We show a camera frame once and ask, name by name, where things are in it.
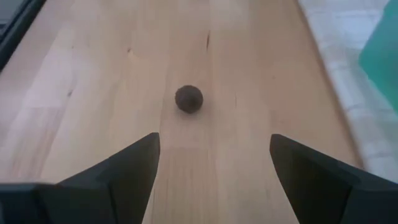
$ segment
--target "wooden surface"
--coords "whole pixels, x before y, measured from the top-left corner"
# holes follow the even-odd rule
[[[294,0],[48,0],[0,75],[1,180],[56,182],[153,131],[144,223],[297,223],[272,133],[359,166]]]

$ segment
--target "dark ball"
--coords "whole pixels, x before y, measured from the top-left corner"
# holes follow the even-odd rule
[[[175,103],[180,110],[192,114],[201,108],[203,95],[197,87],[185,85],[175,93]]]

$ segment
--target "green plastic object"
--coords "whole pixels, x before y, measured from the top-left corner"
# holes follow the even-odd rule
[[[398,112],[398,0],[390,0],[384,8],[359,64]]]

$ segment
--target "wood grain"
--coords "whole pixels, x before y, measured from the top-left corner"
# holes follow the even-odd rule
[[[187,84],[197,114],[175,106]],[[146,224],[297,223],[272,133],[360,166],[294,0],[48,0],[0,75],[0,122],[4,181],[57,182],[160,132]]]

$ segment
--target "brown ball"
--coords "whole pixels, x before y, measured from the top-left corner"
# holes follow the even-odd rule
[[[175,103],[180,110],[192,114],[201,108],[203,95],[197,87],[185,85],[175,93]]]

